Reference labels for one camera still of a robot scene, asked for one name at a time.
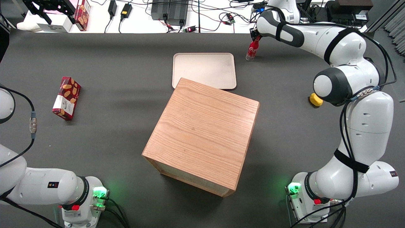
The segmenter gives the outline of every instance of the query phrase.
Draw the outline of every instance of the red bottle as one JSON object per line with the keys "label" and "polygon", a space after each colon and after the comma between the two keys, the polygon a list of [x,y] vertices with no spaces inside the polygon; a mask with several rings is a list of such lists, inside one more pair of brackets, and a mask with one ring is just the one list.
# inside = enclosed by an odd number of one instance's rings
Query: red bottle
{"label": "red bottle", "polygon": [[257,49],[259,48],[259,40],[262,36],[258,35],[254,41],[250,43],[249,49],[246,54],[247,61],[253,61],[254,57],[256,57]]}

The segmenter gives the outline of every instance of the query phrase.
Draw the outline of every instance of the wood grain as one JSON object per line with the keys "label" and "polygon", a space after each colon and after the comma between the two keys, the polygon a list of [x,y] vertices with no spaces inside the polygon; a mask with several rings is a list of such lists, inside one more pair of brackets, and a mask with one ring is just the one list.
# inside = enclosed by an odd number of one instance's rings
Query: wood grain
{"label": "wood grain", "polygon": [[142,155],[234,192],[258,109],[258,101],[182,78]]}

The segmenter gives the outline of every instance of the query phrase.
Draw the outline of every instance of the red light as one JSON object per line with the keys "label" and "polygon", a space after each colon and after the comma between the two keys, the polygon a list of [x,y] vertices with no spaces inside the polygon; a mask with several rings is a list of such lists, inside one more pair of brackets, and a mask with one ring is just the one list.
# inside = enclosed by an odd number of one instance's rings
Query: red light
{"label": "red light", "polygon": [[72,206],[72,211],[78,211],[79,208],[80,208],[79,205],[73,205],[73,206]]}
{"label": "red light", "polygon": [[318,205],[318,204],[321,204],[322,202],[321,202],[320,199],[314,199],[314,200],[313,200],[313,203],[314,203],[315,205]]}

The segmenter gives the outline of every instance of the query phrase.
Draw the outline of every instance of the gray floor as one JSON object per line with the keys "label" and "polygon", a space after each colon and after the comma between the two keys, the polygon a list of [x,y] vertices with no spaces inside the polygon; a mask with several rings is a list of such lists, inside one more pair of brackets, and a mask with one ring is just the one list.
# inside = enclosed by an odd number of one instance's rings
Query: gray floor
{"label": "gray floor", "polygon": [[[21,8],[27,12],[28,9],[21,0],[17,0]],[[24,18],[21,16],[16,5],[12,0],[0,0],[1,13],[15,26],[17,23],[22,22]]]}

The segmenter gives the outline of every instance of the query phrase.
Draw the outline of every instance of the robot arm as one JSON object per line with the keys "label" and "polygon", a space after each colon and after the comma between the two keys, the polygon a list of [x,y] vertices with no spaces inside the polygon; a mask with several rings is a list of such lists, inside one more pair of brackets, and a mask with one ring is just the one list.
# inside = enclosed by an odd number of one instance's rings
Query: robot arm
{"label": "robot arm", "polygon": [[[0,124],[14,113],[15,100],[10,91],[16,92],[0,84]],[[32,116],[30,132],[32,145],[36,132],[36,118]],[[0,204],[59,204],[65,226],[94,228],[105,203],[100,197],[106,196],[107,189],[96,177],[76,176],[55,168],[28,168],[21,154],[0,144]]]}
{"label": "robot arm", "polygon": [[[365,59],[365,40],[352,28],[345,29],[326,23],[296,25],[299,12],[294,0],[270,0],[267,10],[257,20],[257,32],[288,45],[303,49],[324,59],[331,68],[319,72],[313,89],[323,100],[341,106],[367,87],[384,83],[384,75],[372,61]],[[358,173],[357,197],[381,194],[398,186],[394,168],[377,161],[385,153],[393,117],[392,98],[381,91],[357,99],[347,106],[347,131],[357,162],[368,166]],[[353,189],[353,170],[342,162],[348,157],[343,138],[335,156],[320,170],[298,173],[288,186],[297,219],[303,223],[317,222],[327,216],[330,199],[348,199]]]}

